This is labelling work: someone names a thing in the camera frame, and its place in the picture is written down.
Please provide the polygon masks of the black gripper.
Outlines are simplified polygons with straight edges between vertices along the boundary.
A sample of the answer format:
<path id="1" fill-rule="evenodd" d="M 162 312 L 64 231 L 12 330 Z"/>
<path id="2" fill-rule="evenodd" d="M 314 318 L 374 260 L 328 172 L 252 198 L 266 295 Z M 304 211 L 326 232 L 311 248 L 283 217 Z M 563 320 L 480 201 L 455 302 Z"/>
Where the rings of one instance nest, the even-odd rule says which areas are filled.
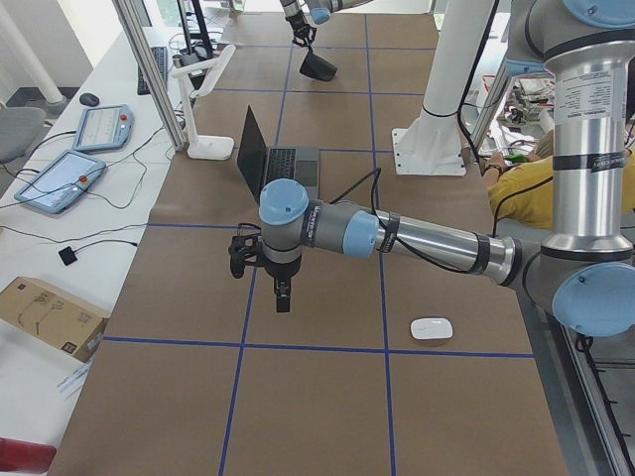
<path id="1" fill-rule="evenodd" d="M 317 28 L 311 26 L 303 13 L 297 13 L 290 17 L 290 25 L 293 30 L 293 43 L 300 47 L 311 49 L 316 39 Z"/>
<path id="2" fill-rule="evenodd" d="M 276 295 L 276 311 L 289 312 L 291 307 L 291 282 L 301 268 L 302 258 L 299 257 L 289 263 L 277 263 L 268 258 L 265 259 L 264 268 L 275 280 L 274 291 Z"/>

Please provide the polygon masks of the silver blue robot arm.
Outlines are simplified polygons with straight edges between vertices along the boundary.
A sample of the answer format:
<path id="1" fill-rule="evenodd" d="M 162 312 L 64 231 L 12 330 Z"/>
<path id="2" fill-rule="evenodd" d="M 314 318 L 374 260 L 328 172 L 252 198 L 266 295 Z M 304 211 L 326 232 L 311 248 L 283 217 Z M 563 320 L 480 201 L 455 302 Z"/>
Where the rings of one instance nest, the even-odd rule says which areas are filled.
<path id="1" fill-rule="evenodd" d="M 634 56 L 630 1 L 516 1 L 510 64 L 555 78 L 553 228 L 538 244 L 311 200 L 290 179 L 260 196 L 257 261 L 274 278 L 279 310 L 305 248 L 351 257 L 411 254 L 514 289 L 560 324 L 593 337 L 634 323 L 633 247 L 620 231 L 627 69 Z"/>
<path id="2" fill-rule="evenodd" d="M 311 48 L 315 40 L 317 28 L 328 21 L 332 14 L 366 4 L 363 0 L 308 0 L 309 14 L 312 18 L 310 24 L 307 20 L 300 1 L 281 0 L 285 20 L 290 24 L 293 37 L 292 43 L 301 48 Z"/>

